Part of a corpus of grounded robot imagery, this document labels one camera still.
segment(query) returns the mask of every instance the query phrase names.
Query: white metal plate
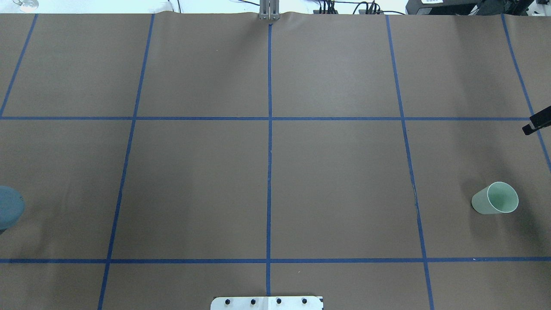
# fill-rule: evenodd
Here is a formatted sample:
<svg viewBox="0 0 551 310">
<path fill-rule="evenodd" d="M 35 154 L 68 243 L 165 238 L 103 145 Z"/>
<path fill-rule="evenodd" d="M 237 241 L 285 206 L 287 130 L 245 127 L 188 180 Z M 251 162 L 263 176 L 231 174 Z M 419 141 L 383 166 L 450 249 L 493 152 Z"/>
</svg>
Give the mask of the white metal plate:
<svg viewBox="0 0 551 310">
<path fill-rule="evenodd" d="M 210 310 L 323 310 L 323 297 L 217 297 Z"/>
</svg>

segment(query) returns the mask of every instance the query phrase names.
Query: black clamp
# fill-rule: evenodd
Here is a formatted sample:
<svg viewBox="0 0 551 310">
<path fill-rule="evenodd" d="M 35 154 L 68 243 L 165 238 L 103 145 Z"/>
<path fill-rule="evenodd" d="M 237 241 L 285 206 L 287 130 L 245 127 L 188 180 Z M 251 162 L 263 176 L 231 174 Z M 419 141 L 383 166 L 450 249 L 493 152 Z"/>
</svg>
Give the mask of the black clamp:
<svg viewBox="0 0 551 310">
<path fill-rule="evenodd" d="M 524 131 L 524 134 L 528 136 L 529 134 L 547 126 L 551 126 L 551 106 L 548 106 L 540 112 L 530 116 L 530 124 L 524 126 L 522 131 Z"/>
</svg>

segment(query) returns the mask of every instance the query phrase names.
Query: metal bracket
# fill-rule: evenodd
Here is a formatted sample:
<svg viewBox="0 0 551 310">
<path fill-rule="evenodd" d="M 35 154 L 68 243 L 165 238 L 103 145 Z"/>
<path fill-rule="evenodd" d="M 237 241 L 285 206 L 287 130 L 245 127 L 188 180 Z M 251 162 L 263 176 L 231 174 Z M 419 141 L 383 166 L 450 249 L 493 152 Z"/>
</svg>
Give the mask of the metal bracket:
<svg viewBox="0 0 551 310">
<path fill-rule="evenodd" d="M 323 297 L 218 297 L 210 310 L 323 310 Z"/>
<path fill-rule="evenodd" d="M 260 0 L 260 19 L 279 19 L 279 0 Z"/>
</svg>

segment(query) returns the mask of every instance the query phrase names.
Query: blue tape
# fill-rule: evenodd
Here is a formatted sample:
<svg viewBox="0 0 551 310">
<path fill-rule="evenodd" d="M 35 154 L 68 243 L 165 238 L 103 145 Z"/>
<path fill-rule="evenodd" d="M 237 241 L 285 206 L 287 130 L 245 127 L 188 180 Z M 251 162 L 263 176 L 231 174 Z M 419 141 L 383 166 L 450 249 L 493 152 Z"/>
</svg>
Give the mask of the blue tape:
<svg viewBox="0 0 551 310">
<path fill-rule="evenodd" d="M 153 32 L 153 23 L 155 22 L 155 14 L 151 14 L 151 21 L 149 23 L 149 33 L 147 36 L 147 43 L 145 45 L 145 53 L 143 56 L 143 63 L 142 63 L 142 72 L 140 73 L 139 78 L 139 85 L 138 85 L 138 93 L 136 94 L 136 103 L 134 105 L 134 115 L 132 116 L 132 125 L 130 126 L 130 134 L 128 136 L 128 144 L 126 147 L 126 155 L 125 155 L 125 163 L 122 168 L 122 177 L 121 177 L 121 184 L 118 189 L 118 198 L 117 198 L 117 205 L 115 208 L 115 216 L 113 218 L 113 226 L 111 227 L 111 238 L 109 239 L 109 248 L 107 250 L 107 262 L 105 263 L 105 270 L 104 270 L 104 277 L 101 282 L 101 291 L 100 291 L 100 297 L 98 300 L 98 310 L 101 310 L 103 308 L 103 301 L 105 297 L 105 289 L 107 287 L 107 278 L 109 276 L 109 267 L 111 263 L 111 256 L 113 254 L 113 244 L 115 242 L 115 233 L 117 231 L 117 223 L 118 223 L 118 215 L 120 213 L 121 209 L 121 201 L 122 201 L 122 191 L 125 186 L 125 180 L 126 180 L 126 171 L 128 168 L 128 159 L 130 157 L 130 150 L 132 149 L 132 140 L 134 138 L 134 128 L 136 127 L 136 118 L 138 115 L 138 108 L 139 108 L 139 100 L 140 96 L 142 94 L 142 85 L 143 85 L 143 79 L 145 75 L 145 66 L 147 64 L 147 56 L 149 53 L 149 45 L 151 43 L 151 35 Z"/>
<path fill-rule="evenodd" d="M 480 261 L 551 261 L 549 256 L 532 257 L 451 257 L 451 258 L 427 258 L 429 263 L 476 263 Z"/>
<path fill-rule="evenodd" d="M 9 258 L 0 264 L 105 264 L 105 259 Z"/>
<path fill-rule="evenodd" d="M 425 117 L 425 116 L 274 116 L 272 121 L 530 121 L 529 117 Z M 2 116 L 0 120 L 133 120 L 132 116 Z M 137 116 L 139 121 L 269 121 L 270 117 L 250 116 Z"/>
<path fill-rule="evenodd" d="M 13 83 L 15 82 L 15 77 L 17 76 L 17 72 L 19 71 L 19 66 L 21 66 L 21 61 L 23 60 L 23 56 L 25 56 L 25 51 L 27 50 L 27 46 L 29 45 L 29 41 L 31 39 L 31 35 L 33 34 L 34 26 L 36 25 L 37 19 L 38 19 L 38 14 L 35 14 L 33 18 L 33 23 L 31 24 L 31 28 L 29 29 L 29 33 L 27 34 L 27 38 L 25 39 L 25 44 L 23 44 L 23 49 L 21 50 L 21 54 L 19 54 L 19 59 L 17 60 L 17 64 L 15 65 L 15 70 L 13 71 L 12 79 L 9 81 L 8 90 L 6 91 L 6 96 L 4 97 L 4 101 L 2 102 L 2 107 L 0 108 L 0 117 L 4 114 L 4 109 L 6 108 L 6 104 L 8 104 L 9 94 L 12 92 L 12 87 L 13 87 Z"/>
<path fill-rule="evenodd" d="M 111 259 L 112 264 L 264 264 L 266 259 Z"/>
<path fill-rule="evenodd" d="M 505 15 L 503 14 L 501 14 L 501 23 L 503 24 L 503 30 L 505 31 L 505 37 L 507 38 L 507 44 L 509 45 L 509 52 L 511 53 L 511 58 L 513 59 L 513 64 L 515 65 L 515 70 L 517 72 L 518 79 L 522 87 L 522 92 L 524 93 L 524 98 L 526 99 L 526 103 L 528 104 L 528 109 L 530 110 L 530 114 L 534 114 L 532 103 L 530 102 L 530 98 L 528 97 L 528 91 L 526 90 L 526 86 L 524 85 L 524 80 L 522 79 L 522 75 L 520 74 L 520 69 L 518 68 L 515 52 L 513 51 L 513 45 L 511 44 L 511 38 L 509 37 L 509 30 L 507 28 L 507 23 L 505 22 Z"/>
<path fill-rule="evenodd" d="M 231 117 L 231 116 L 138 116 L 137 120 L 164 121 L 267 121 L 268 117 Z"/>
<path fill-rule="evenodd" d="M 111 259 L 110 264 L 265 264 L 264 258 L 243 259 Z M 450 257 L 450 258 L 272 258 L 271 264 L 378 264 L 378 263 L 478 263 L 500 261 L 551 261 L 551 256 Z M 105 264 L 107 259 L 0 259 L 0 264 Z"/>
<path fill-rule="evenodd" d="M 271 294 L 272 269 L 272 24 L 268 25 L 268 180 L 266 210 L 266 296 Z"/>
<path fill-rule="evenodd" d="M 422 263 L 422 258 L 274 258 L 272 264 Z"/>
<path fill-rule="evenodd" d="M 392 43 L 392 33 L 390 29 L 390 21 L 388 19 L 388 15 L 386 17 L 386 28 L 388 32 L 388 44 L 390 46 L 390 57 L 392 60 L 392 70 L 394 71 L 394 83 L 396 86 L 396 95 L 398 97 L 398 106 L 400 109 L 400 117 L 402 118 L 402 132 L 404 135 L 404 143 L 406 144 L 406 155 L 408 158 L 408 166 L 409 166 L 409 177 L 412 183 L 413 187 L 413 194 L 415 196 L 415 208 L 417 209 L 417 227 L 419 230 L 419 241 L 421 244 L 421 254 L 423 256 L 423 267 L 425 269 L 425 280 L 426 280 L 426 290 L 429 295 L 429 306 L 431 310 L 434 310 L 434 300 L 433 300 L 433 289 L 432 285 L 430 284 L 430 274 L 429 274 L 429 264 L 426 261 L 426 249 L 425 249 L 425 238 L 423 235 L 423 224 L 421 222 L 421 211 L 419 210 L 419 200 L 417 199 L 417 188 L 415 187 L 415 175 L 413 174 L 413 164 L 411 159 L 411 153 L 409 150 L 409 141 L 408 141 L 408 134 L 406 129 L 406 120 L 404 118 L 404 108 L 402 105 L 402 93 L 400 91 L 400 83 L 398 81 L 398 70 L 396 68 L 396 58 L 394 55 L 394 45 Z"/>
<path fill-rule="evenodd" d="M 0 117 L 2 120 L 62 120 L 62 121 L 72 121 L 72 120 L 132 120 L 131 116 L 3 116 Z"/>
</svg>

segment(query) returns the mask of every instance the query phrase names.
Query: black device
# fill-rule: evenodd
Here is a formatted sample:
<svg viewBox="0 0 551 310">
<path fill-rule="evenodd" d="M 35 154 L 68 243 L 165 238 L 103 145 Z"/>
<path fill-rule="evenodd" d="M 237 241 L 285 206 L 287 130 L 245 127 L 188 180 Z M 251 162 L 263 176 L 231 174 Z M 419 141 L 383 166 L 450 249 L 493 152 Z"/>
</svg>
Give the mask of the black device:
<svg viewBox="0 0 551 310">
<path fill-rule="evenodd" d="M 476 15 L 527 15 L 526 9 L 534 0 L 480 0 Z"/>
<path fill-rule="evenodd" d="M 422 0 L 409 0 L 406 10 L 411 15 L 469 15 L 477 6 L 475 15 L 526 15 L 532 2 L 534 0 L 443 0 L 425 4 Z"/>
<path fill-rule="evenodd" d="M 530 124 L 524 126 L 522 131 L 525 135 L 530 135 L 542 128 L 551 126 L 551 106 L 541 110 L 540 112 L 530 116 Z"/>
<path fill-rule="evenodd" d="M 442 3 L 425 4 L 421 0 L 409 0 L 406 11 L 410 15 L 469 15 L 480 0 L 444 0 Z"/>
</svg>

